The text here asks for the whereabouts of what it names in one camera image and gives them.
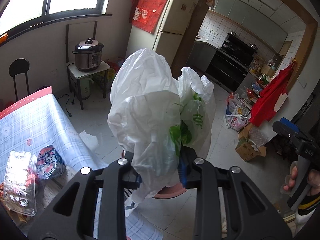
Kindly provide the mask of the person's right hand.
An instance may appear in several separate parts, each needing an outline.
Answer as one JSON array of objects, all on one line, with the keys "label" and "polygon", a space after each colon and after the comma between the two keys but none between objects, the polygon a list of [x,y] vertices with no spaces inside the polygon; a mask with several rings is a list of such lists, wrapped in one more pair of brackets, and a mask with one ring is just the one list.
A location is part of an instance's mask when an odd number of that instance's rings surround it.
[{"label": "person's right hand", "polygon": [[[296,179],[298,177],[298,162],[294,161],[290,166],[290,174],[285,177],[285,183],[281,187],[280,192],[282,194],[289,194],[296,184]],[[308,196],[314,196],[319,193],[320,188],[320,175],[319,171],[312,169],[308,175],[308,184],[311,189]]]}]

